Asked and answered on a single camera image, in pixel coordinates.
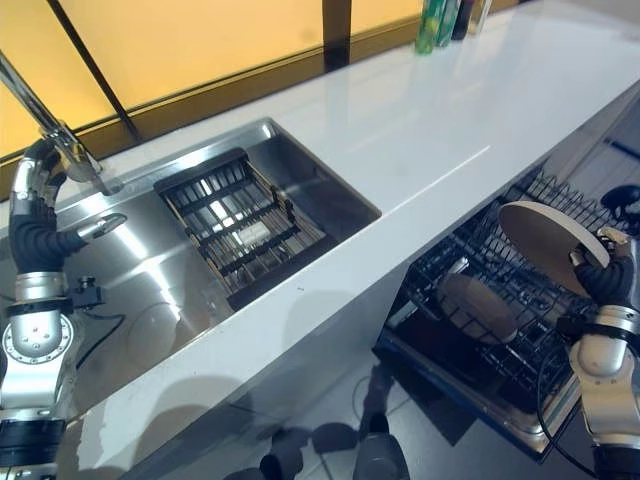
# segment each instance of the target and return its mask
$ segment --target kitchen counter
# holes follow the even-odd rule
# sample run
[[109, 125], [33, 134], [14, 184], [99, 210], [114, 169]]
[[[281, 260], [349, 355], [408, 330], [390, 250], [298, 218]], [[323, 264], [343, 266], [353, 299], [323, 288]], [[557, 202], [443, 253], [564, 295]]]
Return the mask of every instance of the kitchen counter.
[[[382, 217], [92, 408], [63, 458], [77, 448], [74, 468], [104, 478], [129, 469], [329, 323], [366, 349], [403, 265], [639, 79], [635, 0], [538, 1], [429, 57], [399, 48], [106, 160], [126, 178], [268, 116]], [[65, 185], [61, 204], [86, 188]]]

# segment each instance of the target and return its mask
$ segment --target wire basket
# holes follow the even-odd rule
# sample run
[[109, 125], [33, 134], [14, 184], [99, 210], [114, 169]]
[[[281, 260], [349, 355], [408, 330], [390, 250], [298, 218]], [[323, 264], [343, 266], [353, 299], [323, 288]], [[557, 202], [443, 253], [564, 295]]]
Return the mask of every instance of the wire basket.
[[[439, 308], [443, 299], [437, 300], [437, 289], [449, 272], [477, 278], [493, 290], [515, 314], [518, 332], [513, 340], [503, 343], [487, 325], [468, 316], [469, 322], [476, 322], [484, 332], [476, 337], [475, 348], [501, 375], [525, 392], [535, 394], [544, 357], [563, 344], [554, 329], [557, 318], [586, 313], [593, 304], [553, 283], [511, 245], [498, 223], [498, 210], [503, 204], [520, 199], [561, 210], [592, 232], [604, 225], [619, 227], [596, 201], [585, 199], [568, 184], [558, 183], [538, 168], [415, 261], [404, 287], [411, 300], [434, 320], [447, 319]], [[456, 312], [447, 313], [451, 318]], [[542, 394], [553, 393], [570, 374], [566, 355], [554, 358], [545, 368]]]
[[155, 185], [239, 308], [333, 240], [234, 149]]

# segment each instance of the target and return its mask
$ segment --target dishwasher rack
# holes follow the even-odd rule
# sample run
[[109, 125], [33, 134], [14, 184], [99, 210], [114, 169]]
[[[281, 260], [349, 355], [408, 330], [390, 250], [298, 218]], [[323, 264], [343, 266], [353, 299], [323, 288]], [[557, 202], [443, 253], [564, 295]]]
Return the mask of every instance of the dishwasher rack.
[[[469, 316], [469, 322], [485, 332], [479, 340], [493, 337], [491, 344], [475, 342], [475, 348], [484, 361], [533, 398], [545, 356], [564, 342], [554, 329], [555, 321], [565, 314], [588, 313], [594, 306], [536, 271], [502, 232], [499, 208], [520, 199], [561, 210], [592, 232], [604, 225], [621, 227], [596, 201], [537, 168], [415, 261], [403, 289], [427, 317], [448, 321], [436, 300], [438, 285], [447, 273], [455, 270], [473, 276], [491, 288], [514, 311], [518, 333], [502, 343], [480, 320]], [[550, 360], [542, 377], [543, 398], [553, 395], [571, 375], [566, 355]]]
[[239, 148], [162, 180], [155, 190], [235, 309], [334, 242], [300, 215]]

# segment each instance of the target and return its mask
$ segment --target faucet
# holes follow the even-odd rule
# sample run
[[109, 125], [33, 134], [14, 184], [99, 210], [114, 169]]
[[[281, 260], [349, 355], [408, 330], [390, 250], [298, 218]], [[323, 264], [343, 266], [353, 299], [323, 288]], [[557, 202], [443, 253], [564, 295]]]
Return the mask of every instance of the faucet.
[[100, 172], [102, 167], [87, 151], [71, 129], [58, 120], [0, 50], [0, 80], [40, 125], [40, 134], [51, 139], [66, 159], [67, 176], [76, 182], [91, 182], [103, 195], [117, 193], [121, 187], [107, 187]]

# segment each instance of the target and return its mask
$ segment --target sink basin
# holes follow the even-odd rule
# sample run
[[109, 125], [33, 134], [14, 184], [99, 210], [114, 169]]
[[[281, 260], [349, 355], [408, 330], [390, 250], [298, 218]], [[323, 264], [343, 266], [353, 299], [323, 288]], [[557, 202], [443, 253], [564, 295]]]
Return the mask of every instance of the sink basin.
[[[162, 189], [154, 189], [154, 185], [166, 186], [168, 179], [188, 176], [203, 166], [214, 171], [225, 164], [225, 152], [229, 151], [243, 152], [251, 168], [277, 190], [281, 199], [290, 202], [298, 218], [312, 226], [317, 238], [330, 239], [308, 258], [289, 265], [286, 272], [251, 290], [241, 301], [234, 301], [233, 292], [213, 268], [215, 265], [195, 248], [191, 232], [185, 232], [185, 224], [176, 218]], [[65, 266], [71, 285], [83, 275], [96, 277], [107, 302], [95, 308], [91, 318], [78, 312], [86, 318], [80, 355], [117, 321], [96, 319], [93, 314], [126, 315], [122, 326], [91, 354], [78, 373], [78, 412], [223, 322], [380, 215], [270, 119], [221, 135], [124, 180], [125, 187], [118, 194], [95, 194], [58, 214], [64, 228], [108, 212], [128, 217], [124, 225], [84, 248]], [[12, 281], [5, 277], [2, 282]], [[10, 284], [5, 285], [5, 290], [10, 288]]]

